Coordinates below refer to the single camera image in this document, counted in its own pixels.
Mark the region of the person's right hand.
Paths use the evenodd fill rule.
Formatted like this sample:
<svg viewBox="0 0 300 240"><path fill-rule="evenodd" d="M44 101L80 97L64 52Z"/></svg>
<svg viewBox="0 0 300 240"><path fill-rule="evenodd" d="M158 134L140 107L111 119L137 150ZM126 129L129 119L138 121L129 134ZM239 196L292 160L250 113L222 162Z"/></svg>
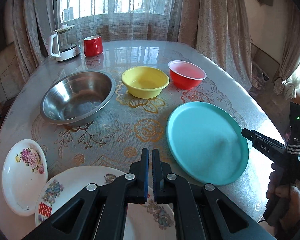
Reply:
<svg viewBox="0 0 300 240"><path fill-rule="evenodd" d="M300 190L292 185L277 186L280 181L280 175L278 173L279 167L275 163L272 163L271 168L273 172L271 172L269 176L270 182L268 184L266 198L270 199L273 196L277 196L281 199L288 200L289 208L280 219L280 225L283 230L292 229L300 223Z"/></svg>

